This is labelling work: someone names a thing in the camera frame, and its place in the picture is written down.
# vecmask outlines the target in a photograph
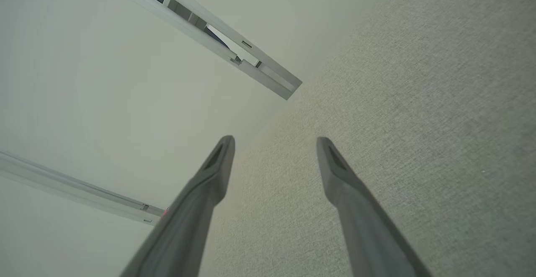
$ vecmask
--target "gray carpet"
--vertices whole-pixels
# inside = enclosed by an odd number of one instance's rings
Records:
[[[315,76],[237,155],[201,276],[351,275],[318,136],[433,275],[536,275],[536,0],[387,0]]]

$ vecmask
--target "floor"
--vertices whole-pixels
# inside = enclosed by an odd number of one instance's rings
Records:
[[[201,276],[350,276],[327,136],[436,277],[536,274],[536,0],[386,0],[237,155]]]

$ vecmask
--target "carpeted floor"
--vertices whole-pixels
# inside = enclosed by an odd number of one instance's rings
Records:
[[[318,136],[433,275],[536,275],[536,0],[387,0],[315,76],[237,155],[201,276],[351,275]]]

